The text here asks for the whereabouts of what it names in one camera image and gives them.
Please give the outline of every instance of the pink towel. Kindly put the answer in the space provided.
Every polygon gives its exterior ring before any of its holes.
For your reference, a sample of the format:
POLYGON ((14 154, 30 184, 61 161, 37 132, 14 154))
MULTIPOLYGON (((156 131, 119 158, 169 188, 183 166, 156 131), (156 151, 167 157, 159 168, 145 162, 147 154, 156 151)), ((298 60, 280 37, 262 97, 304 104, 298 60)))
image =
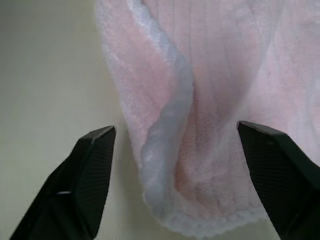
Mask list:
POLYGON ((320 0, 97 0, 143 198, 186 236, 266 217, 237 121, 320 164, 320 0))

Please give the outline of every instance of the towel fold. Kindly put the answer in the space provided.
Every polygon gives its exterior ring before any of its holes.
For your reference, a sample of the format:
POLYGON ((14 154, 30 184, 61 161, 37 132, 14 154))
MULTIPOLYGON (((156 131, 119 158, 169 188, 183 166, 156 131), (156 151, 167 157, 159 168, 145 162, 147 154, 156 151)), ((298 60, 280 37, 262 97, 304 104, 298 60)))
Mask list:
POLYGON ((288 133, 320 165, 319 0, 97 0, 152 215, 211 237, 266 218, 237 121, 288 133))

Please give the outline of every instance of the beige background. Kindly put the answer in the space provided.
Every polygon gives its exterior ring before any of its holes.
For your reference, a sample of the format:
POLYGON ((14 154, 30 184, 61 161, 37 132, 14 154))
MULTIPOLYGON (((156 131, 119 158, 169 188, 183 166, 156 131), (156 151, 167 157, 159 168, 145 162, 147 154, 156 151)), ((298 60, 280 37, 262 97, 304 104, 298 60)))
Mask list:
MULTIPOLYGON (((118 95, 100 52, 93 0, 0 3, 0 240, 88 131, 117 126, 99 240, 182 240, 142 201, 118 95)), ((276 240, 269 222, 214 240, 276 240)))

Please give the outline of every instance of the textured surface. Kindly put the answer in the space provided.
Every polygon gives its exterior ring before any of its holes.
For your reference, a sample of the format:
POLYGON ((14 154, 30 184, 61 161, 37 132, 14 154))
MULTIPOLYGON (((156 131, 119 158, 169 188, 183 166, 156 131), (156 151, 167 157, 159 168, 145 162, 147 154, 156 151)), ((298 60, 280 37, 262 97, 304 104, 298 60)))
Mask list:
POLYGON ((92 236, 96 236, 108 195, 115 132, 96 136, 75 187, 75 198, 92 236))
POLYGON ((97 22, 152 215, 213 236, 264 214, 238 120, 320 162, 317 0, 98 0, 97 22))
POLYGON ((314 188, 291 162, 293 159, 280 150, 275 134, 269 136, 269 131, 267 135, 245 125, 240 126, 239 132, 254 187, 275 229, 285 235, 310 204, 307 202, 313 199, 314 188))
MULTIPOLYGON (((97 240, 188 240, 142 200, 118 94, 90 0, 0 3, 0 240, 7 240, 76 140, 116 125, 109 194, 97 240)), ((214 240, 277 240, 266 221, 214 240)))

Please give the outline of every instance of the towel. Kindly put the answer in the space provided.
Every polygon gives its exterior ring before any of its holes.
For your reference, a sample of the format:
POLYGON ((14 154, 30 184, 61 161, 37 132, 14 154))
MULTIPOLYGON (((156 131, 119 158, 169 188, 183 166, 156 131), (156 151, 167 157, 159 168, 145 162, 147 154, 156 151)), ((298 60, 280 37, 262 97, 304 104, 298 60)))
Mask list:
POLYGON ((97 0, 96 19, 163 226, 212 237, 267 218, 239 120, 320 164, 320 0, 97 0))

